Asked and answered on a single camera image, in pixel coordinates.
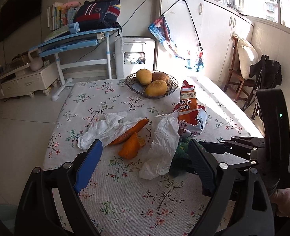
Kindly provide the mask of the person's right hand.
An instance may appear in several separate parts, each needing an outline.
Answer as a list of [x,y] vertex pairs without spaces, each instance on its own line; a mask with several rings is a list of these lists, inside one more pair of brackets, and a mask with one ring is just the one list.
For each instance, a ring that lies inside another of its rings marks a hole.
[[278,206],[278,216],[290,217],[290,188],[276,189],[270,201]]

